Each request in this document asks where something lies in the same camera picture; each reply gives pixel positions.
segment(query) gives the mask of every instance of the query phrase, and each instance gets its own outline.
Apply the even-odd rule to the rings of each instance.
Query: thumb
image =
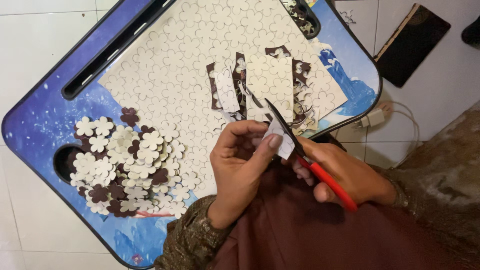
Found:
[[[253,156],[245,163],[245,172],[252,174],[253,179],[259,177],[267,169],[282,141],[283,137],[278,134],[270,134],[263,139]]]

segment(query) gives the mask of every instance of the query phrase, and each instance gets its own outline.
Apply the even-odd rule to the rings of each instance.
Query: brown flower cutout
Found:
[[[148,175],[148,178],[152,178],[152,185],[159,185],[161,183],[168,182],[168,170],[166,168],[157,170],[154,173]]]
[[[136,213],[134,211],[126,211],[126,212],[120,211],[121,202],[122,202],[122,200],[120,200],[120,201],[115,200],[115,199],[110,200],[110,206],[107,206],[107,210],[110,213],[113,213],[113,215],[117,218],[126,218],[128,216],[133,217],[133,216],[136,215]]]
[[[128,152],[130,154],[133,154],[134,159],[138,159],[137,152],[140,150],[140,141],[139,140],[133,140],[132,141],[132,146],[128,148]]]
[[[137,111],[134,108],[123,108],[121,109],[121,112],[123,115],[120,116],[120,120],[127,123],[129,126],[134,127],[136,125],[135,122],[139,121],[138,115],[136,115]]]
[[[108,188],[102,187],[101,184],[96,184],[92,190],[88,192],[88,195],[92,197],[93,203],[108,201]]]
[[[139,132],[138,136],[140,137],[141,140],[144,139],[145,133],[152,133],[153,131],[155,131],[155,128],[153,127],[148,128],[146,125],[143,125],[140,129],[142,130],[142,132]]]
[[[109,185],[108,191],[110,192],[110,197],[112,197],[112,199],[124,199],[127,196],[127,194],[123,191],[123,186],[117,185],[116,183]]]

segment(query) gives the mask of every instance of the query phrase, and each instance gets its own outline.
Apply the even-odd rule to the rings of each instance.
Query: brown foam scrap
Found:
[[[138,136],[140,137],[141,140],[144,139],[145,133],[152,133],[153,131],[155,131],[154,127],[148,128],[148,126],[146,125],[143,125],[140,129],[142,130],[142,132],[139,132]]]
[[[127,123],[127,125],[134,127],[136,125],[135,122],[138,122],[140,119],[138,118],[137,111],[134,108],[123,108],[121,109],[123,113],[120,116],[120,120]]]
[[[138,159],[137,152],[140,150],[140,141],[139,140],[133,140],[132,141],[132,146],[128,148],[128,152],[130,154],[133,154],[134,159]]]
[[[287,47],[285,47],[285,45],[282,45],[280,47],[274,47],[274,48],[265,48],[265,54],[270,55],[270,56],[275,57],[275,58],[278,58],[278,54],[277,55],[272,55],[272,54],[275,54],[276,50],[278,50],[278,49],[282,49],[284,54],[288,54],[289,56],[292,56],[292,54],[287,49]]]
[[[210,88],[212,89],[212,110],[223,110],[223,108],[217,107],[218,99],[214,97],[214,94],[217,93],[215,78],[210,77],[210,73],[214,70],[215,62],[208,64],[207,67],[207,74],[208,79],[210,79]]]

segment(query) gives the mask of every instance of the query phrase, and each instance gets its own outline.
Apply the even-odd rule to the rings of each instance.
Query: fingernail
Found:
[[[283,141],[282,136],[280,136],[278,134],[274,134],[272,140],[270,140],[270,143],[268,143],[268,145],[271,148],[278,148],[282,144],[282,141]]]

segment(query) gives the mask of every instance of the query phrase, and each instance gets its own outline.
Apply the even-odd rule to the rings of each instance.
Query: hand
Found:
[[[257,194],[260,175],[272,161],[283,137],[262,140],[268,125],[254,120],[229,123],[210,153],[217,196],[208,209],[212,226],[230,226]]]
[[[303,145],[307,157],[318,162],[357,204],[373,201],[383,205],[391,205],[395,202],[395,188],[366,163],[352,157],[333,144],[317,144],[304,137],[297,137],[297,139]],[[308,185],[314,184],[314,178],[310,170],[302,167],[296,161],[294,155],[289,161],[282,160],[282,163],[291,163],[299,179],[305,179]],[[313,195],[319,202],[342,204],[325,183],[319,183],[314,188]]]

